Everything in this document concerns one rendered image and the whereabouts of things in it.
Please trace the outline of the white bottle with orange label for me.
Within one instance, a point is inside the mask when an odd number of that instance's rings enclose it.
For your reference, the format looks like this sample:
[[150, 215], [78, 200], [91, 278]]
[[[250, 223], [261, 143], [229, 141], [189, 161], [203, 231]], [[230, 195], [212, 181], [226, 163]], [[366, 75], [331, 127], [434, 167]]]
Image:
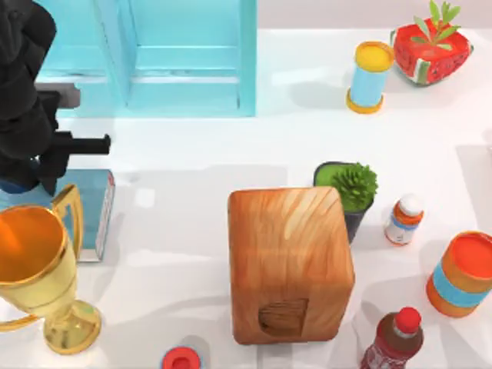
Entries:
[[405, 194], [393, 206], [384, 235], [393, 244], [409, 244], [423, 217], [424, 207], [419, 197]]

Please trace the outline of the watermelon plant pot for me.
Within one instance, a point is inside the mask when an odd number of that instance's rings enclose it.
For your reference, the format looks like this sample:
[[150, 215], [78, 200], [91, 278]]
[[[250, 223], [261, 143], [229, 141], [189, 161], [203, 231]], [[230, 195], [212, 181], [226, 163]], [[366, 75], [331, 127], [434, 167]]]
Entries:
[[390, 34], [395, 63], [416, 85], [432, 85], [453, 74], [474, 51], [471, 42], [459, 32], [453, 20], [459, 5], [429, 0], [430, 17], [415, 16], [414, 22]]

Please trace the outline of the gold trophy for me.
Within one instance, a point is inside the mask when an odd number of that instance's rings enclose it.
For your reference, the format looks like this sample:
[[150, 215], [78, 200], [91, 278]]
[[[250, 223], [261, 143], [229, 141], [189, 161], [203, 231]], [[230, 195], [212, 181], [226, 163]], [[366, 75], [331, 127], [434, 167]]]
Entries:
[[23, 204], [0, 211], [0, 298], [26, 313], [0, 321], [0, 332], [42, 319], [45, 342], [58, 354], [78, 354], [95, 342], [100, 312], [75, 296], [83, 227], [80, 193], [73, 184], [48, 208]]

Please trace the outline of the yellow and blue can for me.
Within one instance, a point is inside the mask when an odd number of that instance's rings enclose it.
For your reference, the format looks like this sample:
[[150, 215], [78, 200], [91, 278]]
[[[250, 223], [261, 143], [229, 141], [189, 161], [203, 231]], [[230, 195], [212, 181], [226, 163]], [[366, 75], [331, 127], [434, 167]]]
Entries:
[[355, 70], [347, 90], [346, 105], [363, 115], [380, 110], [384, 86], [394, 63], [394, 51], [384, 42], [362, 42], [354, 54]]

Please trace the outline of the blue book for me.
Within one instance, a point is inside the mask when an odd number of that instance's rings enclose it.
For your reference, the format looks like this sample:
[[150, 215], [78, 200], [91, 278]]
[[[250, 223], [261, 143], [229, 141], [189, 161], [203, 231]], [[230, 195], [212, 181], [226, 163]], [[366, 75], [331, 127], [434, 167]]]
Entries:
[[[57, 182], [56, 191], [74, 184], [81, 195], [84, 236], [79, 261], [99, 262], [103, 258], [108, 224], [115, 196], [115, 178], [108, 169], [69, 169]], [[48, 207], [52, 197], [39, 185], [30, 191], [9, 194], [0, 190], [0, 210], [18, 204]]]

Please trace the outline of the green plant in dark pot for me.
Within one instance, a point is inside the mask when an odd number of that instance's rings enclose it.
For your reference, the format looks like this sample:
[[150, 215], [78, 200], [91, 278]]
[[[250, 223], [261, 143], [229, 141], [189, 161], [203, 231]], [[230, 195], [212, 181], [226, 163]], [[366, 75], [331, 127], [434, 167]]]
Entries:
[[313, 186], [337, 190], [344, 209], [347, 235], [351, 243], [378, 189], [377, 174], [360, 162], [327, 161], [314, 171]]

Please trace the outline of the wooden box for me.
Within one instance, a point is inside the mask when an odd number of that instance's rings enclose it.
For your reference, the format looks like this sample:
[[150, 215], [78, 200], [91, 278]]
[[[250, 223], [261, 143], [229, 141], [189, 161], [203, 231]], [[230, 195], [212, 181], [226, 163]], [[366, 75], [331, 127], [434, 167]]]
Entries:
[[228, 244], [231, 318], [239, 344], [336, 336], [355, 273], [335, 188], [232, 192]]

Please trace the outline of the orange and blue can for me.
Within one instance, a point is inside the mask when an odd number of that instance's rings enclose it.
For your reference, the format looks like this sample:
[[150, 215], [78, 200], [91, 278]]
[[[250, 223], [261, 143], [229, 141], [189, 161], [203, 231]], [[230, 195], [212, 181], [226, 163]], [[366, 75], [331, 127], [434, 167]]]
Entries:
[[448, 317], [466, 317], [492, 291], [492, 236], [457, 234], [427, 280], [430, 304]]

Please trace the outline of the light blue rack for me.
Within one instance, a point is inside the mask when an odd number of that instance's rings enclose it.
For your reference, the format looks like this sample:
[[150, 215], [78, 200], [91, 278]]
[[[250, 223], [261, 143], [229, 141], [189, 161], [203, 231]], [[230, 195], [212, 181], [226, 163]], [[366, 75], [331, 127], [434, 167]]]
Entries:
[[38, 76], [64, 118], [256, 113], [257, 0], [35, 0], [57, 34]]

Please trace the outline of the dark red bottle with red cap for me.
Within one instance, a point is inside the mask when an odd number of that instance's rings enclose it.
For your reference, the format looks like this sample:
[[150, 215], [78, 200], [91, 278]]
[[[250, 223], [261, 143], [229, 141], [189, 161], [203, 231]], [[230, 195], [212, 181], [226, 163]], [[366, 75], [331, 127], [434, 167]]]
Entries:
[[374, 342], [364, 352], [360, 369], [406, 369], [424, 343], [421, 315], [413, 307], [383, 316]]

